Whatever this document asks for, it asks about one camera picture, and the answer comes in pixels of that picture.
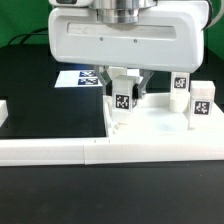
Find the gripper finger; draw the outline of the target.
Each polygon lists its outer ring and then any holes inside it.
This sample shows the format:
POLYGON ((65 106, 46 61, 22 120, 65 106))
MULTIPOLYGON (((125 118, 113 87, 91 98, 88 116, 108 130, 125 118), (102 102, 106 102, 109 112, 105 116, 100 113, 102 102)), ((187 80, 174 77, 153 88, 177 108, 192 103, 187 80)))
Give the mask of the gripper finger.
POLYGON ((95 74, 103 86, 104 95, 112 94, 112 79, 109 76, 108 70, 109 70, 108 66, 100 66, 100 65, 94 66, 95 74))
POLYGON ((134 99, 142 99, 146 94, 146 86, 152 78, 154 72, 152 70, 140 70, 140 82, 133 86, 132 97, 134 99))

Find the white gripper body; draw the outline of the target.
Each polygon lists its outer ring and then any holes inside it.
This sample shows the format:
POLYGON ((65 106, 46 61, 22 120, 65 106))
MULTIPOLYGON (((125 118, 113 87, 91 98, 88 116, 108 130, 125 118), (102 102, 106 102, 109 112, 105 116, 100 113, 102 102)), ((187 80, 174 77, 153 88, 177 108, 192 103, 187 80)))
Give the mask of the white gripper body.
POLYGON ((154 71, 197 70, 207 1, 53 1, 50 50, 59 62, 154 71))

